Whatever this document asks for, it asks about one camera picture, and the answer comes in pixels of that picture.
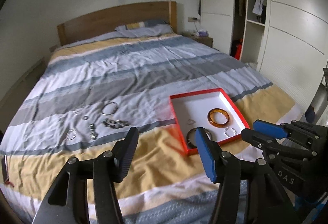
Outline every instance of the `silver bolt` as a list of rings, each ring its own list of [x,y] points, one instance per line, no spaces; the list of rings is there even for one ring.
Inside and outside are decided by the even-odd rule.
[[[69,164],[74,164],[76,162],[76,157],[71,157],[69,160],[68,160],[68,163]]]
[[[259,158],[259,159],[257,160],[257,162],[258,162],[259,165],[262,165],[262,166],[266,164],[265,160],[262,159],[262,158]]]
[[[111,157],[113,155],[112,151],[106,151],[103,153],[103,157]]]
[[[231,156],[231,153],[229,153],[229,152],[227,152],[227,151],[224,151],[224,152],[221,153],[221,155],[222,155],[223,157],[225,157],[225,158],[228,158],[228,157]]]

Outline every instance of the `bed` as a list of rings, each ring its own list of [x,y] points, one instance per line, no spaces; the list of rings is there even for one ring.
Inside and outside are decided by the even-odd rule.
[[[172,30],[143,37],[112,35],[117,26],[149,19],[163,19]],[[32,222],[70,157],[95,158],[124,138],[130,126],[102,124],[101,110],[109,102],[119,104],[115,119],[129,121],[140,133],[130,171],[115,187],[126,223],[206,223],[213,210],[218,185],[206,177],[199,155],[184,154],[170,95],[222,87],[250,126],[257,119],[281,123],[302,116],[300,106],[257,71],[178,35],[174,1],[104,9],[57,29],[62,47],[0,145],[14,185],[0,182],[0,188],[24,223]],[[96,140],[90,137],[90,123],[96,126]],[[75,138],[67,140],[72,129]],[[245,160],[261,156],[242,140],[223,149]],[[96,223],[91,180],[88,206]]]

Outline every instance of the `wardrobe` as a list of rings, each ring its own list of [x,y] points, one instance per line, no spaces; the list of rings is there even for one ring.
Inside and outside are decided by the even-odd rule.
[[[255,0],[201,0],[201,25],[214,48],[227,54],[242,39],[240,61],[288,93],[305,112],[322,89],[328,61],[328,0],[263,0],[265,13],[253,13]]]

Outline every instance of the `red box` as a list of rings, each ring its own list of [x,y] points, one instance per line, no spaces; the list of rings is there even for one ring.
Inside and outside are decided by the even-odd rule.
[[[197,154],[198,151],[197,149],[188,148],[186,144],[185,135],[183,133],[183,130],[186,133],[186,125],[184,125],[181,128],[181,123],[179,123],[178,117],[180,117],[181,119],[185,119],[186,117],[188,117],[188,114],[194,114],[195,110],[197,112],[204,111],[204,110],[205,110],[204,112],[209,112],[211,109],[216,107],[226,110],[230,116],[230,121],[227,127],[229,125],[233,125],[234,129],[237,132],[237,135],[219,141],[216,140],[219,145],[224,145],[226,143],[240,139],[241,138],[240,131],[243,130],[244,128],[249,128],[249,125],[247,124],[241,112],[238,110],[235,104],[231,101],[230,97],[225,93],[225,91],[222,88],[171,95],[170,106],[173,111],[176,124],[178,126],[178,133],[181,143],[187,155]],[[201,123],[200,127],[207,128],[206,126],[208,126],[209,128],[207,129],[212,130],[211,133],[214,134],[223,133],[219,129],[224,129],[224,128],[216,128],[209,124],[207,120],[207,113],[205,114],[204,112],[200,114],[194,114],[194,118],[199,118],[197,122]]]

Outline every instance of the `brown bracelet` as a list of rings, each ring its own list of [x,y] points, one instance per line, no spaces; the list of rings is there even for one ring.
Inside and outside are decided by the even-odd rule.
[[[216,123],[216,122],[212,119],[212,114],[213,114],[213,113],[221,113],[221,114],[223,114],[223,115],[226,117],[226,119],[227,119],[226,123],[223,123],[223,124]],[[208,120],[209,123],[210,123],[211,125],[213,125],[214,127],[217,127],[217,128],[224,128],[224,127],[229,123],[230,116],[229,116],[229,114],[227,113],[227,111],[225,111],[225,110],[223,110],[223,109],[221,109],[221,108],[214,108],[214,109],[212,109],[210,112],[208,112],[208,114],[207,114],[207,120]]]

